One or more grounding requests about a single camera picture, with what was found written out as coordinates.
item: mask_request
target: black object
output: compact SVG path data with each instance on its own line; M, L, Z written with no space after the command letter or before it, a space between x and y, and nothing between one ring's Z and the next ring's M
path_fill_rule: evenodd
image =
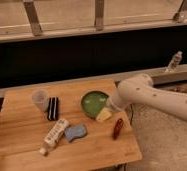
M48 115L49 121L55 121L59 119L59 99L58 97L52 97L49 99Z

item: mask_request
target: yellow object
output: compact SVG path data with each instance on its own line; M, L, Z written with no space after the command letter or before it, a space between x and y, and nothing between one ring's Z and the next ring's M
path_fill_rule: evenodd
M107 107L104 107L104 108L100 111L100 113L97 115L96 120L97 120L98 122L103 122L103 121L109 119L111 116L112 116L111 111L110 111Z

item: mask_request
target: green bowl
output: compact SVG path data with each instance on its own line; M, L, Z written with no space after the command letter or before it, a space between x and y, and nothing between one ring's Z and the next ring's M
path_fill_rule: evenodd
M85 114L91 118L96 118L105 106L108 95L101 91L91 91L85 94L81 101L81 106Z

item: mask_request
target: small white cup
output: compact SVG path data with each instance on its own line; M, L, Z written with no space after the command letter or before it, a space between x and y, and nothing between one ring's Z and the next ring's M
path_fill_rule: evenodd
M48 109L49 98L45 90L34 91L31 100L42 112L46 112Z

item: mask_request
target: wooden table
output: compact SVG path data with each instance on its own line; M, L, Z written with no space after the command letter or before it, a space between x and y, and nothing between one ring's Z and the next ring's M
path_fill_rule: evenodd
M60 99L60 117L72 125L83 123L88 135L68 143L63 137L47 157L39 154L43 138L55 122L49 122L30 100L36 89ZM93 170L141 159L141 153L125 112L98 123L82 111L80 102L89 91L112 94L114 81L93 80L8 91L0 113L0 170ZM119 138L112 139L118 118L125 124Z

